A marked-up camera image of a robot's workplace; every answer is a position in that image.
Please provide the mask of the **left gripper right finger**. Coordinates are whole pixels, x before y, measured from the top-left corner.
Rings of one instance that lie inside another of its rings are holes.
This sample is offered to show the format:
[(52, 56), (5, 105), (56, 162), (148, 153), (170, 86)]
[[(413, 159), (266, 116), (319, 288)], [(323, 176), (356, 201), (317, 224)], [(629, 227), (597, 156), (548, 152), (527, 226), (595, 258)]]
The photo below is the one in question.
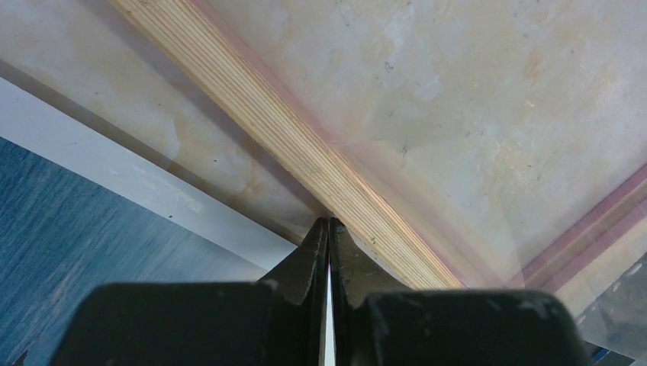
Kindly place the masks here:
[(424, 290), (401, 283), (330, 221), (338, 365), (589, 365), (553, 295), (519, 289)]

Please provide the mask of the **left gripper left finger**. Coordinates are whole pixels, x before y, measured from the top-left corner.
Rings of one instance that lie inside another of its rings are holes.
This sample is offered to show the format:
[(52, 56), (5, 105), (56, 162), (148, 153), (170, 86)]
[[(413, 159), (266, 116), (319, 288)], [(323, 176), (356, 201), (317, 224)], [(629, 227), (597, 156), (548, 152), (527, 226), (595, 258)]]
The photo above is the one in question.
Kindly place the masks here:
[(329, 222), (257, 281), (113, 283), (77, 308), (54, 365), (321, 365)]

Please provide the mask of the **landscape photo print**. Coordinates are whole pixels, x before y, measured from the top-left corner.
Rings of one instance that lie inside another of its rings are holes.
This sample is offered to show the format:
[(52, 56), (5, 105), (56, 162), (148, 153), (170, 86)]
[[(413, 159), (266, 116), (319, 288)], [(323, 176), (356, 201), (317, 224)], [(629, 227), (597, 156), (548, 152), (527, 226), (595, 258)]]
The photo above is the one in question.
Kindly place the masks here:
[(1, 363), (49, 363), (111, 282), (251, 281), (294, 246), (1, 82)]

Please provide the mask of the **pink wooden picture frame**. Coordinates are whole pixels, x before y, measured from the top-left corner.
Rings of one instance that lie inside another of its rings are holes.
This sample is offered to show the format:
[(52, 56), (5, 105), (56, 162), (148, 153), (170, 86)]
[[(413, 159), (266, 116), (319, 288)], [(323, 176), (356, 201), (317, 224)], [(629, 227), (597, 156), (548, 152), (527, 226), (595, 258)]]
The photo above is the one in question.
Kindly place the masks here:
[(352, 163), (320, 138), (210, 20), (201, 2), (116, 1), (114, 6), (406, 282), (467, 286)]

